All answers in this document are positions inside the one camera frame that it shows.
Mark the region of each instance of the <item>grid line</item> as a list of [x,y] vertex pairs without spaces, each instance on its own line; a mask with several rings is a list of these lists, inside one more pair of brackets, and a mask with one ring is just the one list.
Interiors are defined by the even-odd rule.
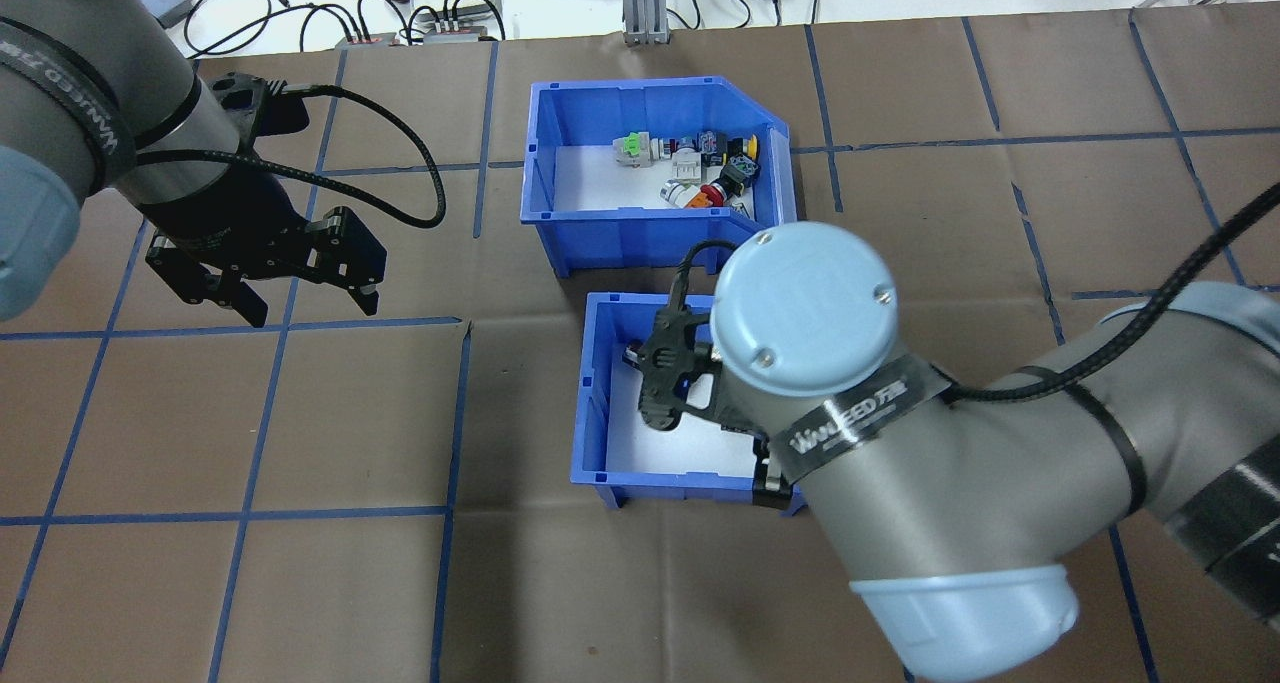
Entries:
[[[347,51],[343,50],[338,58],[338,73],[334,79],[334,86],[340,86],[343,75],[347,73]],[[329,139],[333,136],[333,119],[338,113],[338,98],[329,101],[329,114],[325,119],[324,137],[320,139],[320,150],[316,153],[315,171],[324,171],[325,153],[329,150]],[[311,194],[307,200],[306,219],[310,221],[311,215],[315,212],[316,197],[320,194],[320,188],[312,185]],[[253,458],[250,463],[248,478],[244,483],[244,499],[241,504],[241,512],[238,514],[238,524],[236,527],[236,544],[232,549],[232,561],[227,573],[227,587],[223,591],[223,605],[218,615],[218,633],[214,638],[214,650],[209,661],[209,683],[218,683],[218,675],[221,670],[223,664],[223,651],[227,645],[227,628],[230,624],[232,605],[236,600],[236,585],[239,581],[239,565],[244,555],[244,537],[248,532],[250,513],[253,509],[253,492],[257,487],[257,475],[262,464],[262,451],[266,446],[266,436],[271,423],[271,411],[275,405],[275,391],[278,390],[280,381],[280,370],[284,365],[284,350],[289,342],[289,322],[293,318],[293,304],[297,302],[298,295],[298,278],[293,278],[289,281],[289,295],[284,303],[284,317],[283,325],[279,331],[279,338],[275,344],[275,358],[271,361],[271,373],[266,384],[266,396],[262,402],[262,418],[257,427],[257,441],[253,443]]]
[[444,652],[444,606],[448,601],[449,560],[453,558],[453,514],[458,501],[458,477],[462,469],[462,425],[466,422],[467,379],[471,376],[471,329],[462,336],[458,359],[458,388],[453,402],[453,451],[449,458],[449,487],[444,496],[444,532],[440,538],[440,569],[435,578],[435,616],[431,628],[431,683],[440,679],[440,656]]
[[[1192,180],[1196,183],[1196,192],[1199,196],[1204,215],[1208,219],[1210,225],[1217,230],[1220,229],[1221,223],[1217,219],[1213,205],[1208,200],[1208,191],[1204,188],[1204,183],[1201,180],[1199,173],[1196,170],[1196,162],[1192,160],[1192,153],[1187,147],[1187,141],[1183,139],[1183,130],[1178,127],[1178,118],[1175,118],[1174,107],[1169,104],[1169,98],[1165,95],[1165,87],[1160,84],[1160,77],[1156,75],[1156,68],[1152,65],[1151,58],[1147,54],[1147,46],[1142,42],[1142,31],[1138,31],[1138,19],[1135,13],[1137,9],[1129,10],[1129,32],[1133,36],[1135,49],[1138,49],[1138,58],[1142,60],[1144,72],[1147,72],[1147,81],[1151,82],[1156,98],[1160,100],[1160,109],[1165,111],[1165,118],[1169,122],[1169,129],[1172,132],[1175,145],[1178,145],[1178,152],[1183,156],[1183,164],[1190,174]],[[1222,255],[1224,258],[1226,258],[1226,263],[1231,269],[1235,283],[1244,285],[1244,274],[1240,272],[1240,265],[1235,262],[1235,255],[1230,249],[1230,246],[1226,247],[1226,249],[1222,249]]]
[[76,515],[0,515],[0,528],[29,524],[120,524],[120,523],[227,523],[242,515],[251,521],[334,521],[346,518],[411,518],[411,515],[444,515],[447,506],[316,506],[316,509],[205,510],[195,513],[88,513]]
[[1027,197],[1023,196],[1021,188],[1014,187],[1014,201],[1018,203],[1018,212],[1023,217],[1023,232],[1027,235],[1027,244],[1032,249],[1032,258],[1036,258],[1036,274],[1041,281],[1041,292],[1044,297],[1044,304],[1048,306],[1048,318],[1053,324],[1053,340],[1057,345],[1066,344],[1066,336],[1062,335],[1062,320],[1057,313],[1057,304],[1053,303],[1053,290],[1048,285],[1048,269],[1044,269],[1044,256],[1041,253],[1039,242],[1036,239],[1036,229],[1032,226],[1032,215],[1027,210]]
[[124,263],[124,272],[120,278],[120,285],[115,292],[111,313],[106,318],[106,329],[102,331],[101,342],[97,347],[97,354],[93,358],[92,368],[90,370],[88,379],[84,382],[84,393],[81,396],[79,408],[76,412],[76,423],[72,425],[72,432],[67,440],[67,450],[64,450],[61,463],[58,467],[58,475],[56,478],[54,478],[54,486],[49,494],[49,501],[45,504],[45,514],[40,522],[40,531],[36,533],[36,541],[31,547],[31,556],[27,559],[27,568],[23,572],[22,583],[19,583],[18,587],[18,597],[14,600],[13,610],[9,613],[4,638],[0,638],[0,670],[4,669],[5,660],[9,657],[9,650],[13,646],[13,638],[18,633],[18,622],[22,618],[22,609],[27,604],[27,593],[31,592],[31,581],[36,576],[40,554],[44,551],[45,538],[49,536],[50,519],[58,506],[58,499],[61,496],[63,485],[67,482],[67,473],[72,466],[72,457],[76,455],[76,445],[79,441],[79,434],[84,427],[84,418],[88,414],[90,402],[93,399],[93,388],[97,384],[99,375],[102,372],[102,359],[106,358],[106,349],[111,342],[111,333],[115,329],[115,321],[120,317],[120,308],[124,304],[124,294],[128,290],[129,278],[133,276],[133,269],[138,262],[138,253],[142,251],[142,240],[146,238],[146,224],[138,224],[138,232],[133,235],[133,249],[129,253],[128,262]]
[[978,69],[978,82],[982,84],[982,96],[987,100],[987,113],[991,113],[991,124],[1000,132],[1000,113],[996,110],[996,96],[991,93],[991,81],[987,81],[987,67],[982,64],[982,51],[978,50],[978,38],[973,35],[973,26],[969,17],[961,17],[964,37],[969,41],[969,54],[973,55],[973,65]]
[[493,132],[493,95],[494,81],[498,78],[498,43],[489,43],[489,74],[485,82],[484,95],[484,123],[480,127],[480,177],[476,178],[476,212],[475,223],[471,224],[471,237],[480,237],[480,228],[484,226],[484,185],[485,174],[489,169],[489,134]]
[[818,63],[818,42],[813,37],[813,26],[804,27],[805,42],[809,45],[809,64],[813,67],[813,84],[818,92],[818,113],[822,114],[822,139],[826,145],[827,171],[831,177],[831,197],[836,212],[845,212],[845,197],[840,191],[840,169],[836,168],[836,150],[831,134],[831,113],[827,107],[827,86],[822,82],[822,63]]
[[1142,665],[1147,670],[1148,683],[1160,683],[1160,673],[1156,670],[1156,656],[1151,651],[1147,641],[1147,624],[1142,622],[1142,609],[1138,606],[1138,592],[1133,587],[1133,577],[1129,574],[1129,560],[1124,554],[1124,541],[1120,540],[1120,528],[1115,524],[1107,528],[1111,538],[1111,554],[1115,555],[1116,568],[1120,569],[1120,587],[1124,588],[1124,600],[1129,605],[1129,620],[1133,623],[1133,632],[1138,637],[1138,651],[1142,654]]

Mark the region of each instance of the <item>black strap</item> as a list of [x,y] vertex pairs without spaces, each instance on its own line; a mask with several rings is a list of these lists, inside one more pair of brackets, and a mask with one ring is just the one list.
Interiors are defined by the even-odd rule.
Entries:
[[[1018,372],[1037,376],[1038,379],[1056,379],[1059,376],[1055,370],[1042,368],[1038,365],[1024,365]],[[1082,386],[1079,382],[1071,382],[1064,391],[1085,413],[1092,414],[1098,425],[1102,425],[1102,431],[1107,434],[1107,437],[1111,437],[1111,445],[1115,445],[1116,451],[1120,454],[1120,460],[1124,460],[1125,473],[1129,473],[1129,513],[1126,515],[1138,513],[1143,504],[1147,503],[1147,469],[1142,464],[1142,457],[1138,455],[1138,449],[1134,448],[1129,432],[1125,432],[1125,428],[1115,418],[1115,414],[1111,414],[1111,411],[1107,411],[1107,405],[1103,405],[1088,388]]]
[[101,75],[65,51],[45,33],[0,17],[0,67],[44,91],[81,127],[93,155],[92,194],[133,168],[133,136]]
[[177,127],[179,127],[191,113],[196,110],[196,104],[200,104],[200,95],[205,91],[205,86],[200,84],[200,77],[195,73],[191,74],[191,90],[187,91],[187,98],[182,101],[182,105],[174,109],[164,122],[156,123],[151,127],[151,130],[142,130],[138,133],[136,139],[133,139],[133,147],[137,150],[146,150],[151,145],[156,145],[165,139]]

